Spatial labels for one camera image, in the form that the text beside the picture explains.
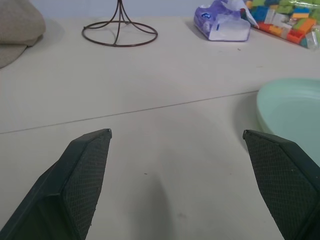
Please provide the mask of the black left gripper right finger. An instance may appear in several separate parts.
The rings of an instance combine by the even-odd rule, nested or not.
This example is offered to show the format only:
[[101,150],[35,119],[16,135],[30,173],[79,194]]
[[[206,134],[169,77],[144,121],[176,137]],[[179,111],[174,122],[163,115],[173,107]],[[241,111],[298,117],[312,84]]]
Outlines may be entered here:
[[293,141],[245,130],[260,194],[286,240],[320,238],[320,168]]

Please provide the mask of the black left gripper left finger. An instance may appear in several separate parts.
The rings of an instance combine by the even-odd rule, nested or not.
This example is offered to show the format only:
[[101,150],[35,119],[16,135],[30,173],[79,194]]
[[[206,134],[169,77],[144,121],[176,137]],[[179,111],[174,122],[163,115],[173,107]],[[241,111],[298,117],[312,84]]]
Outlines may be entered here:
[[72,140],[0,231],[2,240],[84,240],[101,194],[112,131]]

